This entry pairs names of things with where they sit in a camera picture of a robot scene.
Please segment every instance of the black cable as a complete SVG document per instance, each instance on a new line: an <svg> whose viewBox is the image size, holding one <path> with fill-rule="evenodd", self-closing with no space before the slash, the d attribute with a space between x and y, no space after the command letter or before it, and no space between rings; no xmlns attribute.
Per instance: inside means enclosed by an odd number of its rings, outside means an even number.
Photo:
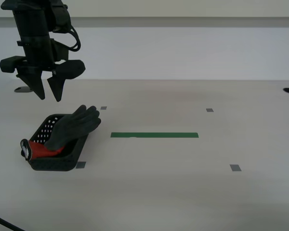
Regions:
<svg viewBox="0 0 289 231"><path fill-rule="evenodd" d="M75 44L74 46L72 46L72 47L69 47L69 46L67 46L67 45L59 42L60 45L63 46L63 47L65 47L65 48L68 49L69 51L73 51L73 52L79 51L80 48L81 48L81 42L80 42L80 39L79 39L79 36L78 36L77 31L76 31L75 28L72 26L72 30L68 31L68 33L69 33L70 35L72 35L72 36L76 39L76 44Z"/></svg>
<svg viewBox="0 0 289 231"><path fill-rule="evenodd" d="M21 228L17 227L17 226L14 226L12 225L11 223L3 220L0 218L0 225L3 225L5 226L6 228L10 229L10 230L13 230L13 231L24 231L22 230Z"/></svg>

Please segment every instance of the black basket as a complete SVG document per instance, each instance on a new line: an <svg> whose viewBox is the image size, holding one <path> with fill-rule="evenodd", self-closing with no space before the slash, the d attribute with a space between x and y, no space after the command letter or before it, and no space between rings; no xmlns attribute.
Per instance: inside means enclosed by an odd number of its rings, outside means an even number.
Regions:
<svg viewBox="0 0 289 231"><path fill-rule="evenodd" d="M66 114L54 114L47 117L31 137L31 141L44 144L53 131L53 127ZM29 160L36 171L70 171L75 168L88 135L69 142L59 155Z"/></svg>

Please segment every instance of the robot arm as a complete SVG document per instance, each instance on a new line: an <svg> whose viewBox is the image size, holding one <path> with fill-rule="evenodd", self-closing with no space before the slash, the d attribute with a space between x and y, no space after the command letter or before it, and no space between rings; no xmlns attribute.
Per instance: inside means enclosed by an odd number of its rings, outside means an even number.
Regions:
<svg viewBox="0 0 289 231"><path fill-rule="evenodd" d="M23 80L42 100L45 99L41 81L43 71L52 72L48 79L52 92L59 102L66 79L74 79L85 71L81 60L68 60L69 51L79 51L81 44L71 24L67 6L61 0L5 0L3 10L13 11L20 35L18 46L25 56L13 56L0 62L2 72L13 73ZM50 38L49 32L71 34L76 44L68 47Z"/></svg>

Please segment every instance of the gray square marker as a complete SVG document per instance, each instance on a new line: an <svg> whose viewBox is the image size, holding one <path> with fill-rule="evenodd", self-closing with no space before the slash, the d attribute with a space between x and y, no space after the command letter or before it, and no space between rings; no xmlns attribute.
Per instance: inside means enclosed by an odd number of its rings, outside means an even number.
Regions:
<svg viewBox="0 0 289 231"><path fill-rule="evenodd" d="M86 162L77 162L76 168L85 168Z"/></svg>
<svg viewBox="0 0 289 231"><path fill-rule="evenodd" d="M241 168L239 165L230 165L233 172L241 172Z"/></svg>

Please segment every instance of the green tape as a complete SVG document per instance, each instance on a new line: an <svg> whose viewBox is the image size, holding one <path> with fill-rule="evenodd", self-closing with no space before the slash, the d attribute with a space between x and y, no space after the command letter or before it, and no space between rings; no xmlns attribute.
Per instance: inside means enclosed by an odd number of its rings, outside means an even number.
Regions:
<svg viewBox="0 0 289 231"><path fill-rule="evenodd" d="M113 138L199 138L196 132L112 132Z"/></svg>

